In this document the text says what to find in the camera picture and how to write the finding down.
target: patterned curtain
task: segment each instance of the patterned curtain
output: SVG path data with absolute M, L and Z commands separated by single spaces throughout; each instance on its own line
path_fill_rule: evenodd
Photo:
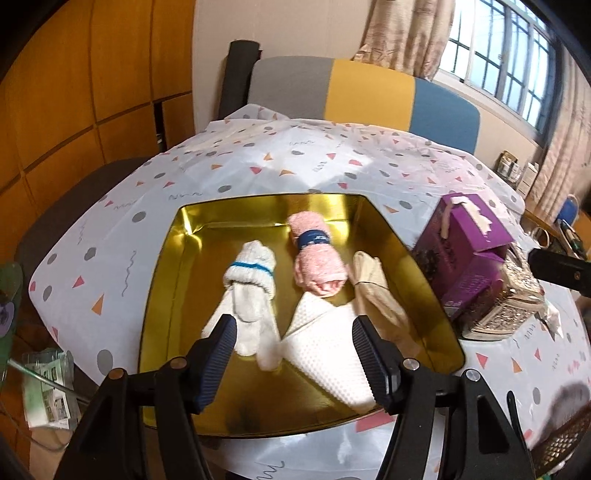
M 375 0 L 354 60 L 432 80 L 445 50 L 456 0 Z
M 564 88 L 556 129 L 525 202 L 547 223 L 554 222 L 567 195 L 581 189 L 577 175 L 589 175 L 591 160 L 591 86 L 566 48 L 563 51 Z

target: rolled pink towel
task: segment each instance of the rolled pink towel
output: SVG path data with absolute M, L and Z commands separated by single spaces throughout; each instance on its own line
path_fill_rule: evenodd
M 316 212 L 300 212 L 287 219 L 291 239 L 300 253 L 295 258 L 295 282 L 321 298 L 336 295 L 347 281 L 347 271 L 330 244 L 329 228 Z

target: towel label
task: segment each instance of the towel label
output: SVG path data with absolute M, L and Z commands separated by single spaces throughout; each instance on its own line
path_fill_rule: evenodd
M 330 237 L 322 230 L 308 230 L 297 239 L 297 248 L 300 252 L 304 247 L 315 244 L 330 244 Z

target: purple tissue box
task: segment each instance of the purple tissue box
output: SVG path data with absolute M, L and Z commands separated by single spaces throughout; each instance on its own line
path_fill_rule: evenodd
M 455 197 L 469 202 L 455 205 Z M 448 317 L 454 319 L 499 278 L 512 241 L 501 221 L 477 194 L 452 193 L 441 197 L 413 249 L 413 257 Z

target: headboard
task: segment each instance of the headboard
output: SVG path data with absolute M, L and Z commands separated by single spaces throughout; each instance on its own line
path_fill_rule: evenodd
M 349 60 L 272 57 L 252 70 L 249 103 L 291 118 L 380 125 L 470 153 L 478 109 L 459 95 L 405 73 Z

